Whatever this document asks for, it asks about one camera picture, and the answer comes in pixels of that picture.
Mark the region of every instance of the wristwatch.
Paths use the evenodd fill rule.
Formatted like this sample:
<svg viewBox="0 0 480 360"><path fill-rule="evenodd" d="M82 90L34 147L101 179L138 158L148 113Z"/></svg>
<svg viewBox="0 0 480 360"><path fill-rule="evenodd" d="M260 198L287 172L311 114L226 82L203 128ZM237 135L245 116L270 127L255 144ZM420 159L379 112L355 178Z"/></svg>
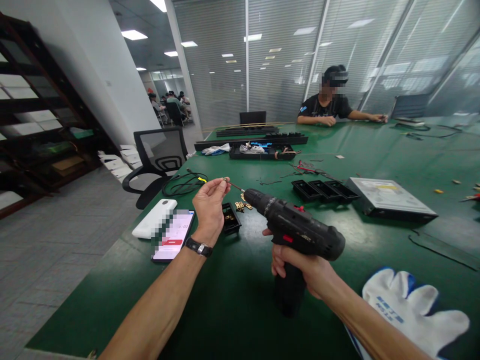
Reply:
<svg viewBox="0 0 480 360"><path fill-rule="evenodd" d="M204 243L199 243L193 240L191 237L189 237L186 242L185 246L194 252L196 252L199 255L202 255L206 258L208 258L212 253L214 252L213 247L209 247L205 245Z"/></svg>

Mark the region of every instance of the green workbench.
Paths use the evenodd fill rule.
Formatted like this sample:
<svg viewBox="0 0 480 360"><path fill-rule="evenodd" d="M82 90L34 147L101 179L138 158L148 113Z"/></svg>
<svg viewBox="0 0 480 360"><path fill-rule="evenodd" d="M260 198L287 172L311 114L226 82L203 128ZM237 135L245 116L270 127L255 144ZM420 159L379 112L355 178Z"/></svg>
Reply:
<svg viewBox="0 0 480 360"><path fill-rule="evenodd" d="M432 121L451 124L454 120ZM293 145L301 150L295 162L323 159L316 163L318 167L338 179L359 174L394 180L439 214L431 223L418 225L370 218L353 205L305 206L316 219L335 226L346 238L343 254L332 265L347 284L361 293L376 270L389 266L412 273L419 285L435 286L440 292L435 310L458 309L470 318L468 332L440 354L447 359L478 359L480 272L408 239L411 229L416 229L480 258L480 204L459 202L472 195L472 186L480 182L478 123L460 134L423 141L407 138L402 134L406 130L392 126L365 122L338 123L332 128L285 124L280 131L302 132L309 137L308 144ZM433 128L428 134L449 132ZM229 176L244 189L256 188L297 204L300 199L291 181L326 180L312 174L260 185L278 181L294 170L288 161L231 160L228 154L194 156L179 172L185 173L187 167L209 179ZM461 184L452 183L452 179ZM177 209L193 210L194 195L176 197ZM150 242L132 236L132 229L162 197L158 194L125 230L28 348L80 357L95 348L103 351L124 317L166 267L150 261ZM240 200L234 188L225 197L226 202ZM270 269L272 244L270 237L261 234L267 221L256 210L245 211L239 213L242 227L238 236L218 240L160 358L358 359L343 324L321 301L307 294L295 319L283 317L276 309Z"/></svg>

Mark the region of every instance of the smartphone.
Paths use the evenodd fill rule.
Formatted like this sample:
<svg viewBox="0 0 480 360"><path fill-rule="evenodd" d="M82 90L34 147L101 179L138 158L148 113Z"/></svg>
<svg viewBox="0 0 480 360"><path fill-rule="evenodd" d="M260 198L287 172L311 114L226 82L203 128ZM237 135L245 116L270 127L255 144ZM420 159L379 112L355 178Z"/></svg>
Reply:
<svg viewBox="0 0 480 360"><path fill-rule="evenodd" d="M153 262L172 261L184 246L185 240L189 237L190 228L194 222L195 211L177 210L176 214L165 225L161 242L154 246L154 253L151 257Z"/></svg>

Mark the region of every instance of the tiled floor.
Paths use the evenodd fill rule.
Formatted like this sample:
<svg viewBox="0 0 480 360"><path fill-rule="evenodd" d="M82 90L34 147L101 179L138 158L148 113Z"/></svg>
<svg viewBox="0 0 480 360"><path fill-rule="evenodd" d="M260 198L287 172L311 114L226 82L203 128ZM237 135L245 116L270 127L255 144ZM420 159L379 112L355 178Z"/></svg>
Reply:
<svg viewBox="0 0 480 360"><path fill-rule="evenodd" d="M193 153L193 126L184 138ZM140 214L137 198L99 168L0 220L1 360L74 359L23 347Z"/></svg>

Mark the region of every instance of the cordless drill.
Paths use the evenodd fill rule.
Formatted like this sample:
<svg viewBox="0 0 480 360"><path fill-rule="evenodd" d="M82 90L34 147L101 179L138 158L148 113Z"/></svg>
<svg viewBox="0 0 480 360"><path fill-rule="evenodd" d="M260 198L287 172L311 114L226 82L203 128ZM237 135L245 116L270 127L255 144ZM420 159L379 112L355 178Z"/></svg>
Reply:
<svg viewBox="0 0 480 360"><path fill-rule="evenodd" d="M274 244L284 245L305 255L317 255L326 260L336 260L345 247L344 236L333 226L315 220L303 206L247 189L243 194L266 219L267 227L273 233ZM295 317L304 298L306 283L302 271L285 263L286 277L275 277L274 299L282 314Z"/></svg>

